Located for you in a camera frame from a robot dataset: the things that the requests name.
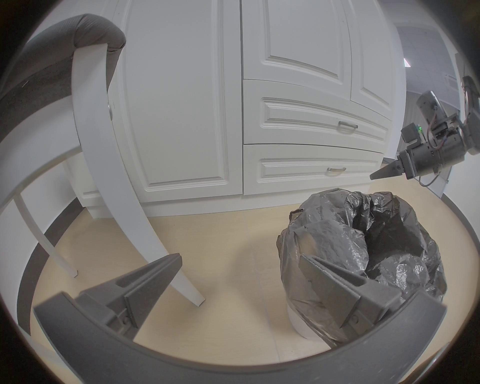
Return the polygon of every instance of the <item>beige tile floor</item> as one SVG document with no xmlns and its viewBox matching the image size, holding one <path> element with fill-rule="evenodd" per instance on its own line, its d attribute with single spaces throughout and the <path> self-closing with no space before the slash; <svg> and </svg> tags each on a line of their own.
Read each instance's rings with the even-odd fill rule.
<svg viewBox="0 0 480 384">
<path fill-rule="evenodd" d="M 476 303 L 479 255 L 457 217 L 415 180 L 378 180 L 371 186 L 375 191 L 392 191 L 413 206 L 437 241 L 445 267 L 447 315 L 418 365 L 455 337 Z M 276 237 L 297 207 L 151 218 L 165 247 L 182 255 L 185 274 L 206 301 L 197 308 L 169 287 L 135 342 L 188 360 L 229 365 L 295 360 L 328 349 L 299 336 L 287 317 Z M 34 305 L 62 290 L 75 297 L 144 264 L 113 219 L 93 220 L 86 210 L 57 249 L 79 275 L 71 279 L 48 260 Z M 31 329 L 35 340 L 51 348 L 34 316 Z M 65 372 L 59 375 L 65 382 L 78 382 Z"/>
</svg>

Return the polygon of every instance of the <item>drawer handle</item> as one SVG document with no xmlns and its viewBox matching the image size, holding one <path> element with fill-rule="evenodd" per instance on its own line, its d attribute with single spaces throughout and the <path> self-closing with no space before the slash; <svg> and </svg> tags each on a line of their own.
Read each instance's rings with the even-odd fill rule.
<svg viewBox="0 0 480 384">
<path fill-rule="evenodd" d="M 327 168 L 328 172 L 345 172 L 347 170 L 347 167 L 343 168 Z"/>
<path fill-rule="evenodd" d="M 359 127 L 357 124 L 347 123 L 346 121 L 339 121 L 338 126 L 340 126 L 340 125 L 345 125 L 346 127 L 350 127 L 350 128 L 353 128 L 353 129 L 357 129 Z"/>
</svg>

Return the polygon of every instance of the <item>trash can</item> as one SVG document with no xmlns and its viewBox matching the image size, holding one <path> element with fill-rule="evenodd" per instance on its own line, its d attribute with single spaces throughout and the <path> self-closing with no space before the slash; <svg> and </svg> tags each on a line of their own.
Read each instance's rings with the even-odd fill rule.
<svg viewBox="0 0 480 384">
<path fill-rule="evenodd" d="M 290 212 L 289 220 L 276 245 L 288 315 L 306 338 L 319 336 L 331 347 L 349 341 L 300 271 L 302 255 L 316 256 L 363 278 L 396 287 L 402 301 L 418 289 L 439 301 L 446 293 L 437 244 L 418 222 L 413 208 L 391 192 L 333 189 L 315 193 Z"/>
</svg>

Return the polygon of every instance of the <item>gray cushion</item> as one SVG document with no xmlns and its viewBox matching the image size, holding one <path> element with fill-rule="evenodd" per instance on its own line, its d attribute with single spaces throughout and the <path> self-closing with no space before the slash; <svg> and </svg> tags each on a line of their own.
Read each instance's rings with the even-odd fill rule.
<svg viewBox="0 0 480 384">
<path fill-rule="evenodd" d="M 63 20 L 32 38 L 22 50 L 0 94 L 0 141 L 39 109 L 72 94 L 72 60 L 77 48 L 107 43 L 107 87 L 125 35 L 101 16 Z"/>
</svg>

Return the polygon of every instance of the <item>chair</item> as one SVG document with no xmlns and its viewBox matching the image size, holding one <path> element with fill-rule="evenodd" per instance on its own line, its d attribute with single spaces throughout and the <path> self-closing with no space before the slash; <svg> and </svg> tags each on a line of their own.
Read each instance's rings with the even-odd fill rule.
<svg viewBox="0 0 480 384">
<path fill-rule="evenodd" d="M 82 152 L 107 208 L 147 262 L 168 255 L 151 227 L 117 146 L 107 90 L 125 35 L 84 14 L 32 38 L 0 94 L 0 212 L 13 199 L 47 253 L 72 277 L 76 269 L 45 238 L 20 192 L 42 173 Z M 171 285 L 195 305 L 204 297 L 180 270 Z"/>
</svg>

